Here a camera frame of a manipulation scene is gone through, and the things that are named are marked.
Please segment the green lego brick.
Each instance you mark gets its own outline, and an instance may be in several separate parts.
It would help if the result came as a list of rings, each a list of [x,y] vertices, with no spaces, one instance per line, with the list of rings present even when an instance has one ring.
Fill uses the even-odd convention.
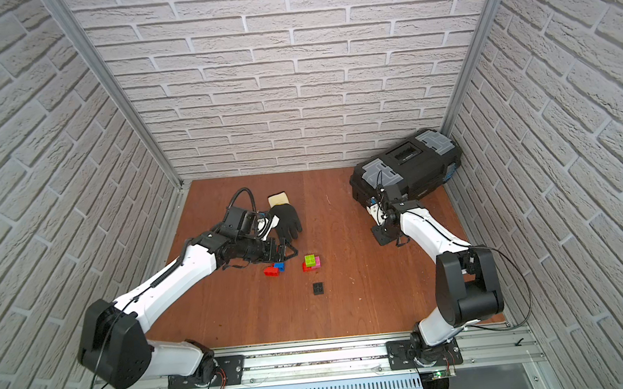
[[[316,267],[318,265],[317,264],[317,257],[314,256],[313,254],[312,255],[306,255],[305,259],[304,259],[304,264],[305,264],[306,267],[310,267],[310,268]]]

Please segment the black small lego brick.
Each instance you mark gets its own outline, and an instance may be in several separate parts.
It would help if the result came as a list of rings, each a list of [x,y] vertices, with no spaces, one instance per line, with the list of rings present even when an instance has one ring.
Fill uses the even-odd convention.
[[[313,284],[313,292],[314,295],[323,295],[324,294],[324,287],[323,287],[323,283],[314,283]]]

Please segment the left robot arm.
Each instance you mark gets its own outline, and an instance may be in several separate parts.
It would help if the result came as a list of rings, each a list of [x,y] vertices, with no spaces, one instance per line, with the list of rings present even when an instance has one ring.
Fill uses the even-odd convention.
[[[270,264],[297,254],[292,241],[302,230],[289,203],[267,212],[230,206],[223,221],[189,238],[180,255],[134,290],[115,301],[98,299],[83,317],[77,361],[114,389],[140,380],[186,377],[208,386],[218,376],[214,353],[194,341],[157,342],[147,338],[153,324],[179,298],[215,271],[240,259],[246,264]]]

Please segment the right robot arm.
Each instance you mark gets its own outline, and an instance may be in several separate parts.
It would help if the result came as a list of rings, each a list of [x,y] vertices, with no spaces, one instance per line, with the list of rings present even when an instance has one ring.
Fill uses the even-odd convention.
[[[456,237],[421,202],[407,199],[397,186],[378,187],[366,208],[376,222],[373,234],[380,244],[406,237],[434,262],[437,307],[416,325],[416,349],[434,349],[464,328],[504,310],[490,248]]]

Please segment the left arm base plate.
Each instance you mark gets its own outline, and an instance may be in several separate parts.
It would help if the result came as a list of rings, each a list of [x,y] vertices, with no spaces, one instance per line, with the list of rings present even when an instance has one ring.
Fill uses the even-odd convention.
[[[209,358],[199,366],[195,374],[184,376],[170,375],[168,377],[169,389],[198,389],[239,385],[242,381],[244,355],[228,355]]]

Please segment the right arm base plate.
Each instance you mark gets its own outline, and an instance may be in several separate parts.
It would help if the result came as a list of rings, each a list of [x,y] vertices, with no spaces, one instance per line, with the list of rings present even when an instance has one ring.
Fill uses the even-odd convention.
[[[455,338],[437,346],[425,346],[415,340],[391,340],[385,344],[390,369],[453,367],[464,363]]]

